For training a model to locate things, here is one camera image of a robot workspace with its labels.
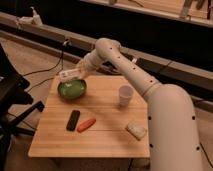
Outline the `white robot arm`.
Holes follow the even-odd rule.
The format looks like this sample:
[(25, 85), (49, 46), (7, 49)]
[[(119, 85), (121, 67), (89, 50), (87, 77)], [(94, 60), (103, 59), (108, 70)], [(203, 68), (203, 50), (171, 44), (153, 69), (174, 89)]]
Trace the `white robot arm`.
[(147, 102), (150, 171), (203, 171), (194, 105), (174, 84), (163, 84), (128, 60), (120, 43), (100, 38), (77, 68), (82, 78), (111, 62)]

